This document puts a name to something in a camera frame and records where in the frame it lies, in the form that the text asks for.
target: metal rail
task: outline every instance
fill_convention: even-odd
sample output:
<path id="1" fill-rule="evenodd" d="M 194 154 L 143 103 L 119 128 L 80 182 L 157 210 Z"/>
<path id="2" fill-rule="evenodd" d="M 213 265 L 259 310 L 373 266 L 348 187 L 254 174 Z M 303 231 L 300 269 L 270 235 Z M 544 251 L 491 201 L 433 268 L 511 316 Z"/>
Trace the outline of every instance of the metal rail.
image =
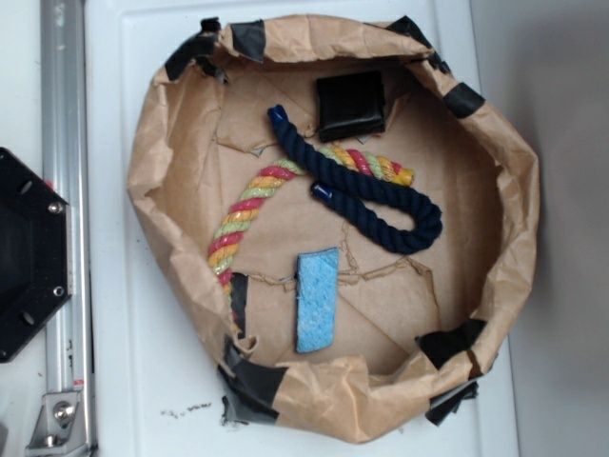
<path id="1" fill-rule="evenodd" d="M 47 324 L 47 389 L 39 425 L 56 414 L 53 399 L 74 392 L 73 421 L 82 421 L 64 446 L 36 427 L 27 449 L 39 444 L 54 455 L 89 455 L 96 446 L 93 347 L 88 258 L 88 172 L 83 0 L 41 0 L 43 176 L 71 208 L 69 271 L 72 296 Z M 62 450 L 53 448 L 53 440 Z"/>

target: navy blue rope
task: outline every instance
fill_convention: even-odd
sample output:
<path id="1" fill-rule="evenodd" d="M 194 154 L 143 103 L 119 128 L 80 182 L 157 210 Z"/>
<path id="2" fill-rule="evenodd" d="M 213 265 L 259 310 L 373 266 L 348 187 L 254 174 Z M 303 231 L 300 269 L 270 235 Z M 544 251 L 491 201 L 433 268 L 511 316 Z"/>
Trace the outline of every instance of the navy blue rope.
<path id="1" fill-rule="evenodd" d="M 287 119 L 281 105 L 268 110 L 273 129 L 287 156 L 319 179 L 313 195 L 345 217 L 366 237 L 390 252 L 404 255 L 429 248 L 442 232 L 442 212 L 429 197 L 408 187 L 379 181 L 325 158 L 309 145 Z M 360 199 L 388 205 L 410 214 L 413 230 L 389 226 Z"/>

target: metal bracket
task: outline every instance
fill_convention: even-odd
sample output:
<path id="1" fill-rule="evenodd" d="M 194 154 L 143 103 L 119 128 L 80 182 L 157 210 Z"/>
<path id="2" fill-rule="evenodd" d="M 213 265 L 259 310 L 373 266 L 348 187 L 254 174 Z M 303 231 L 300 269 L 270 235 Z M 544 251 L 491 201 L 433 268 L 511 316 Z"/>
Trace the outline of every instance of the metal bracket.
<path id="1" fill-rule="evenodd" d="M 87 448 L 80 392 L 48 393 L 26 456 L 67 455 Z"/>

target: rope end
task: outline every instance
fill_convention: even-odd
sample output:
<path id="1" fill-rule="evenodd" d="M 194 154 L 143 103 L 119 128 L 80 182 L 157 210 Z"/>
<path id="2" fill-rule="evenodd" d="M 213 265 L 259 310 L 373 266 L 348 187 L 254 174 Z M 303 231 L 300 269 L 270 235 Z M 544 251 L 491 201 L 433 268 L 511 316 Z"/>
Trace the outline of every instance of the rope end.
<path id="1" fill-rule="evenodd" d="M 287 113 L 285 112 L 284 107 L 281 105 L 275 105 L 273 108 L 269 108 L 267 111 L 268 117 L 270 118 L 270 122 L 275 127 L 282 121 L 287 121 Z"/>
<path id="2" fill-rule="evenodd" d="M 311 195 L 318 200 L 322 200 L 324 203 L 329 204 L 332 199 L 332 188 L 329 188 L 322 183 L 313 183 L 313 186 L 311 186 Z"/>

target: brown cardboard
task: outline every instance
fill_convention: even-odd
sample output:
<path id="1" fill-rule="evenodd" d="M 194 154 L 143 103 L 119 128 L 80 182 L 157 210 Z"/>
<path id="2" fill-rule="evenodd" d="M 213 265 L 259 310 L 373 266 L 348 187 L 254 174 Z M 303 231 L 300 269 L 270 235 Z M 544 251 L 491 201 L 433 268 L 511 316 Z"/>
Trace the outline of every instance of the brown cardboard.
<path id="1" fill-rule="evenodd" d="M 490 369 L 531 289 L 538 159 L 488 103 L 455 119 L 442 97 L 458 82 L 433 69 L 424 60 L 432 50 L 410 37 L 324 16 L 265 21 L 265 32 L 265 62 L 257 64 L 232 48 L 230 27 L 222 30 L 210 60 L 226 72 L 224 85 L 194 63 L 176 81 L 157 72 L 128 191 L 159 266 L 215 363 L 225 367 L 230 335 L 250 362 L 289 368 L 273 403 L 279 425 L 365 442 Z M 319 146 L 315 80 L 358 70 L 383 73 L 391 122 L 364 145 L 336 144 L 414 169 L 415 188 L 442 209 L 443 233 L 411 257 L 390 254 L 312 200 L 311 177 L 295 178 L 261 208 L 235 255 L 233 269 L 249 275 L 247 338 L 237 341 L 206 252 L 249 180 L 284 156 L 266 110 L 283 104 Z M 263 149 L 260 157 L 255 149 Z M 368 207 L 396 227 L 412 227 L 407 215 Z M 330 247 L 341 249 L 335 342 L 297 354 L 290 279 L 296 257 Z M 414 338 L 469 317 L 487 322 L 476 344 L 436 369 Z"/>

